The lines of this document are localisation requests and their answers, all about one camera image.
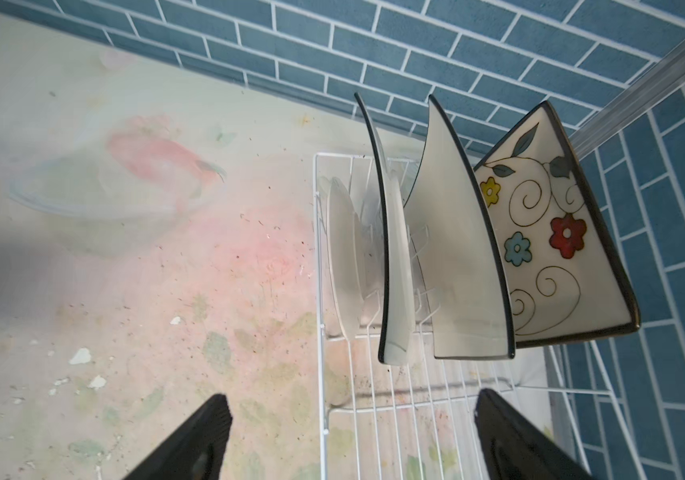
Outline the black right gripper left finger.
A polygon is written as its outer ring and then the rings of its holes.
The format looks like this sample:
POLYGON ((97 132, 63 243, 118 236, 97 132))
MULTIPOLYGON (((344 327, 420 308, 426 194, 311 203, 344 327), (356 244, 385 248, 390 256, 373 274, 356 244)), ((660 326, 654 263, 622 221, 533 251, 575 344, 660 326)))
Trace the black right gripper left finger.
POLYGON ((228 398, 212 395, 126 480, 220 478, 232 420, 228 398))

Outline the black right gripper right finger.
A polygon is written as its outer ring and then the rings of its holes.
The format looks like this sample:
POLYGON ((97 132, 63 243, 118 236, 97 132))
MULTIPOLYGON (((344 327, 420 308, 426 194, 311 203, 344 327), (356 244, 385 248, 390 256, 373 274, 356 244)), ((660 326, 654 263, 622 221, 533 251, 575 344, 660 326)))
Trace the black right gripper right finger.
POLYGON ((480 390, 474 423, 491 479, 591 477, 493 389, 480 390))

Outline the white square plate black rim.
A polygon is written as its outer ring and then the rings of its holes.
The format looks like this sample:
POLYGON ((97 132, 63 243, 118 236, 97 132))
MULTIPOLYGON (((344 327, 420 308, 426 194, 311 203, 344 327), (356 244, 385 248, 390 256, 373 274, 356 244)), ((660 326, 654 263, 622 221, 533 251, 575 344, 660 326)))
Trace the white square plate black rim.
POLYGON ((372 145, 372 170, 362 203, 362 223, 371 229, 381 264, 382 322, 378 361, 389 366, 408 364, 408 348, 415 326, 414 284, 409 254, 409 235, 403 211, 401 187, 362 96, 354 94, 372 145))

